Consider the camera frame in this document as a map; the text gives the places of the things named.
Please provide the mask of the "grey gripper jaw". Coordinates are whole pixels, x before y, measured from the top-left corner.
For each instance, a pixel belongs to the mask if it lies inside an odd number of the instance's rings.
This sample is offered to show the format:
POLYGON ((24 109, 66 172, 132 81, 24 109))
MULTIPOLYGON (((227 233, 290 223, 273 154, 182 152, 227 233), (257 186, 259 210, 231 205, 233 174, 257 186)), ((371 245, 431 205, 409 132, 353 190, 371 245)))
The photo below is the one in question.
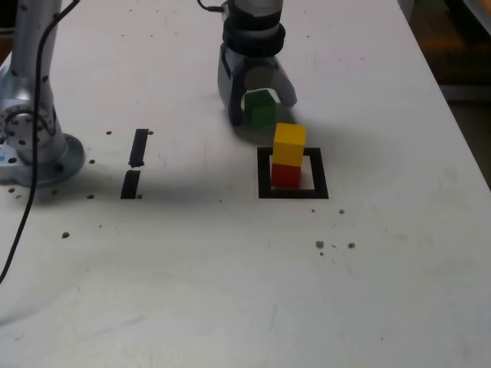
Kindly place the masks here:
POLYGON ((282 106, 292 108, 298 99, 295 88, 278 60, 254 64, 245 74, 246 90, 271 89, 282 106))
POLYGON ((245 119, 241 102, 246 93, 245 76, 248 70, 248 61, 244 56, 237 54, 226 44, 220 46, 218 89, 226 115, 233 127, 241 126, 245 119))

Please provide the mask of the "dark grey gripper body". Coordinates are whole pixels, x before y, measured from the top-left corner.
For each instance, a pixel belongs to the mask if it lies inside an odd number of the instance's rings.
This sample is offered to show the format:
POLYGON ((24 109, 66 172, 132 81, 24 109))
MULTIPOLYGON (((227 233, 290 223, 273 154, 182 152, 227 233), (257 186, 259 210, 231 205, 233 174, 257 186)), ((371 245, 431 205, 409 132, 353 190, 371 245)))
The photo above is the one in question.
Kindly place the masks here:
POLYGON ((278 69, 278 61, 274 57, 257 58, 257 57, 246 57, 241 54, 229 53, 229 68, 235 70, 237 68, 251 68, 258 66, 267 66, 274 69, 278 69))

